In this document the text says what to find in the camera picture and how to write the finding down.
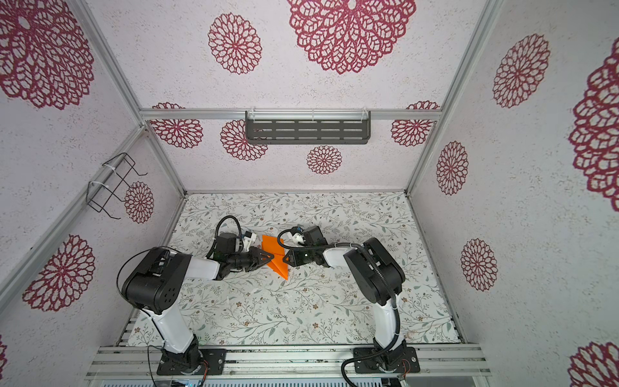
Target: orange paper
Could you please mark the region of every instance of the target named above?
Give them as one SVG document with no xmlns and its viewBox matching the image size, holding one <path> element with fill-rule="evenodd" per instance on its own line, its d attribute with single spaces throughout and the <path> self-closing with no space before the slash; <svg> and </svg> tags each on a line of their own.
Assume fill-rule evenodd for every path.
<svg viewBox="0 0 619 387">
<path fill-rule="evenodd" d="M 275 256 L 273 260 L 267 263 L 274 272 L 282 276 L 284 279 L 288 279 L 288 265 L 284 263 L 285 250 L 277 243 L 276 237 L 270 237 L 268 235 L 262 236 L 262 249 L 267 253 L 271 253 Z"/>
</svg>

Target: red mandala flower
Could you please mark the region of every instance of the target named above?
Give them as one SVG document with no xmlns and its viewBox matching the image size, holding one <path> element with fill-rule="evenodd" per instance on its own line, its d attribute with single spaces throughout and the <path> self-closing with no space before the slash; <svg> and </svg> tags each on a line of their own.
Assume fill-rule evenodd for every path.
<svg viewBox="0 0 619 387">
<path fill-rule="evenodd" d="M 37 108 L 79 105 L 94 58 L 62 0 L 0 1 L 0 82 Z"/>
<path fill-rule="evenodd" d="M 69 235 L 22 295 L 33 309 L 59 311 L 77 301 L 88 289 L 95 257 L 88 242 Z"/>
<path fill-rule="evenodd" d="M 419 101 L 406 109 L 439 109 L 436 102 Z M 400 145 L 407 147 L 423 144 L 430 129 L 432 120 L 396 120 L 391 124 L 391 137 Z"/>
<path fill-rule="evenodd" d="M 569 359 L 570 387 L 619 386 L 619 348 L 615 344 L 590 342 L 578 347 L 578 353 Z"/>
<path fill-rule="evenodd" d="M 2 380 L 2 371 L 6 362 L 6 346 L 2 343 L 2 336 L 0 336 L 0 380 Z"/>
<path fill-rule="evenodd" d="M 336 171 L 342 165 L 342 154 L 339 150 L 321 145 L 308 154 L 308 167 L 321 175 Z"/>
<path fill-rule="evenodd" d="M 483 240 L 471 239 L 462 249 L 462 272 L 470 285 L 482 292 L 489 290 L 496 281 L 495 254 Z"/>
<path fill-rule="evenodd" d="M 496 103 L 511 108 L 526 101 L 542 81 L 549 56 L 548 41 L 535 33 L 510 48 L 496 70 Z"/>
<path fill-rule="evenodd" d="M 589 75 L 584 98 L 574 107 L 574 167 L 587 189 L 609 198 L 619 211 L 619 38 L 602 67 Z"/>
<path fill-rule="evenodd" d="M 269 148 L 266 145 L 252 145 L 247 142 L 244 120 L 234 120 L 226 123 L 220 135 L 226 152 L 239 160 L 260 159 Z"/>
<path fill-rule="evenodd" d="M 445 195 L 460 191 L 469 172 L 467 153 L 462 144 L 452 141 L 443 148 L 436 163 L 436 180 Z"/>
<path fill-rule="evenodd" d="M 210 52 L 217 63 L 230 72 L 247 74 L 262 58 L 262 46 L 256 30 L 239 15 L 222 14 L 209 31 Z"/>
<path fill-rule="evenodd" d="M 124 200 L 124 209 L 135 223 L 144 223 L 150 219 L 155 208 L 155 201 L 149 186 L 136 181 L 127 189 Z"/>
<path fill-rule="evenodd" d="M 393 50 L 414 0 L 288 0 L 290 26 L 312 62 L 338 74 L 374 66 Z"/>
<path fill-rule="evenodd" d="M 153 109 L 184 109 L 175 103 L 164 102 Z M 198 120 L 150 120 L 160 139 L 177 148 L 193 148 L 202 141 L 202 126 Z"/>
</svg>

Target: aluminum rail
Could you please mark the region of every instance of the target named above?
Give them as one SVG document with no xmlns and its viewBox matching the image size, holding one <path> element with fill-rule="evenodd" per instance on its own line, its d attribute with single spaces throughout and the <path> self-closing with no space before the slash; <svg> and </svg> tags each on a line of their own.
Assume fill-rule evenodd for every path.
<svg viewBox="0 0 619 387">
<path fill-rule="evenodd" d="M 447 97 L 445 98 L 445 102 L 443 103 L 443 107 L 441 109 L 443 111 L 443 115 L 434 125 L 434 128 L 430 131 L 430 135 L 428 136 L 426 144 L 423 147 L 422 155 L 415 166 L 412 176 L 410 177 L 406 188 L 406 193 L 408 195 L 413 195 L 413 192 L 417 188 L 425 169 L 430 163 L 430 159 L 437 151 L 444 128 L 447 126 L 449 120 L 454 114 L 458 101 L 464 93 L 464 87 L 468 83 L 471 75 L 473 74 L 474 67 L 482 55 L 482 51 L 488 41 L 490 32 L 495 26 L 502 5 L 503 0 L 488 0 L 483 8 L 482 15 L 479 17 L 475 31 L 473 31 L 473 35 L 469 41 L 469 45 L 464 51 L 464 56 L 460 61 L 456 75 L 449 86 Z"/>
<path fill-rule="evenodd" d="M 417 351 L 420 373 L 408 376 L 491 376 L 478 344 L 410 344 Z M 354 348 L 371 345 L 321 346 L 206 346 L 204 349 L 226 348 L 223 374 L 216 379 L 260 378 L 337 378 L 341 363 L 352 357 Z M 86 380 L 170 380 L 156 374 L 161 353 L 146 347 L 101 347 L 87 372 Z M 365 377 L 397 377 L 395 373 L 356 374 L 351 364 L 347 375 Z M 200 380 L 202 375 L 179 376 L 176 379 Z"/>
<path fill-rule="evenodd" d="M 254 120 L 432 120 L 441 110 L 409 109 L 140 109 L 144 120 L 244 120 L 245 111 Z"/>
</svg>

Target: leaf pattern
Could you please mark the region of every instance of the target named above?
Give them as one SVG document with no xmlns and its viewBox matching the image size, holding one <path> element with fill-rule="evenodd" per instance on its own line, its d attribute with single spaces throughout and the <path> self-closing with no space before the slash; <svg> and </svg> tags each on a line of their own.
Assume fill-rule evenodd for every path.
<svg viewBox="0 0 619 387">
<path fill-rule="evenodd" d="M 400 318 L 408 342 L 459 342 L 403 193 L 194 194 L 170 246 L 204 256 L 225 215 L 243 230 L 276 236 L 320 226 L 329 242 L 376 237 L 402 266 Z M 220 232 L 234 232 L 224 222 Z M 290 267 L 233 273 L 222 281 L 186 279 L 179 307 L 200 344 L 360 344 L 372 342 L 374 317 L 347 267 Z M 148 319 L 137 319 L 130 346 L 160 344 Z"/>
</svg>

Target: wall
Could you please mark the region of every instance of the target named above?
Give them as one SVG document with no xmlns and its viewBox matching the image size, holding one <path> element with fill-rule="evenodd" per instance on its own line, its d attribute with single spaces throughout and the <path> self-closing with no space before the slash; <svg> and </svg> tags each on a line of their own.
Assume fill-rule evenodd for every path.
<svg viewBox="0 0 619 387">
<path fill-rule="evenodd" d="M 608 1 L 507 1 L 413 192 L 497 386 L 619 383 L 617 20 Z"/>
<path fill-rule="evenodd" d="M 24 54 L 2 51 L 0 69 L 0 281 L 135 127 L 68 9 L 42 4 L 38 14 L 0 5 L 3 38 L 24 45 Z M 66 30 L 57 41 L 37 22 L 46 15 Z M 63 54 L 58 63 L 28 65 L 51 50 Z"/>
<path fill-rule="evenodd" d="M 65 3 L 29 4 L 0 3 L 0 281 L 135 130 Z M 116 271 L 159 243 L 178 203 L 144 139 L 130 154 L 148 172 L 130 184 L 151 187 L 152 201 L 140 186 L 128 211 L 106 206 L 120 220 L 82 213 L 64 252 L 0 316 L 0 385 L 77 385 L 96 349 L 117 340 L 131 307 L 113 288 Z"/>
<path fill-rule="evenodd" d="M 5 311 L 0 341 L 7 361 L 0 362 L 0 385 L 35 386 L 44 378 L 50 386 L 76 386 L 97 349 L 113 345 L 123 332 L 132 307 L 114 288 L 116 273 L 133 254 L 160 243 L 178 203 L 144 138 L 129 154 L 136 170 L 148 175 L 131 172 L 128 183 L 140 181 L 148 188 L 121 185 L 121 198 L 129 191 L 137 193 L 128 195 L 137 200 L 130 211 L 114 199 L 105 206 L 119 220 L 88 208 L 55 257 Z M 117 182 L 112 178 L 110 186 Z M 105 198 L 101 190 L 96 200 Z"/>
<path fill-rule="evenodd" d="M 89 4 L 144 108 L 433 109 L 484 2 Z M 367 145 L 337 147 L 251 146 L 242 121 L 154 127 L 190 190 L 389 191 L 431 124 L 373 121 Z"/>
<path fill-rule="evenodd" d="M 318 3 L 89 1 L 142 106 L 185 108 L 441 103 L 484 1 Z"/>
<path fill-rule="evenodd" d="M 184 127 L 188 121 L 175 120 Z M 431 123 L 425 122 L 429 131 Z M 161 133 L 166 125 L 174 124 L 159 121 L 154 128 Z M 396 143 L 390 132 L 393 121 L 383 120 L 371 122 L 366 145 L 345 146 L 251 146 L 245 141 L 244 121 L 201 120 L 199 125 L 203 137 L 197 147 L 162 141 L 188 190 L 398 190 L 410 179 L 423 147 Z"/>
</svg>

